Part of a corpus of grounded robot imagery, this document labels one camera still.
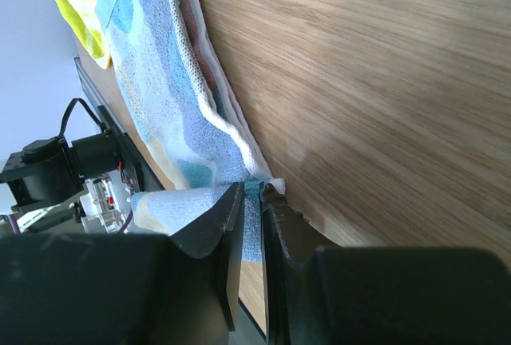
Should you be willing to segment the blue polka dot towel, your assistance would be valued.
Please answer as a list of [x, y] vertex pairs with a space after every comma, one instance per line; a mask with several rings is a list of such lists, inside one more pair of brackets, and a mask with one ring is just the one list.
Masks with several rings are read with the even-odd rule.
[[137, 132], [172, 189], [138, 192], [134, 224], [172, 235], [244, 185], [243, 258], [260, 262], [259, 186], [275, 178], [205, 25], [199, 0], [98, 0], [96, 15]]

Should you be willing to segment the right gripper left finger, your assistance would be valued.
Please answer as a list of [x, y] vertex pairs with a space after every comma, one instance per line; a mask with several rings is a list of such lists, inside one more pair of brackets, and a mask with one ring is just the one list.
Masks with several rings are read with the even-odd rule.
[[244, 187], [172, 236], [1, 241], [4, 344], [225, 344], [235, 329]]

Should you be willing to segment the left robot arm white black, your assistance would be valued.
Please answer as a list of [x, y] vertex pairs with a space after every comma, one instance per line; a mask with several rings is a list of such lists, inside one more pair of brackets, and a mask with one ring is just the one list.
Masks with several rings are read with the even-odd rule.
[[141, 165], [128, 136], [112, 129], [72, 143], [63, 134], [36, 140], [11, 154], [1, 170], [15, 201], [1, 218], [15, 234], [69, 221], [86, 233], [127, 233], [131, 199], [144, 183]]

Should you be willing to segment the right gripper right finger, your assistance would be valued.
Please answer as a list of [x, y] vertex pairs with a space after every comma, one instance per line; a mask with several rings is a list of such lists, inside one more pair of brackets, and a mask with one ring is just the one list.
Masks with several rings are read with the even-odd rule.
[[259, 190], [270, 344], [507, 344], [510, 273], [478, 248], [344, 248]]

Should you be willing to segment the yellow green patterned towel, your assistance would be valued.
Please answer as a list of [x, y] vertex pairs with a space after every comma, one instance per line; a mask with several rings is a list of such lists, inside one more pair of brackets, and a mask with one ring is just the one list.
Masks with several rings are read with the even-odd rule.
[[108, 69], [111, 57], [100, 22], [95, 13], [97, 0], [55, 0], [61, 16], [89, 56]]

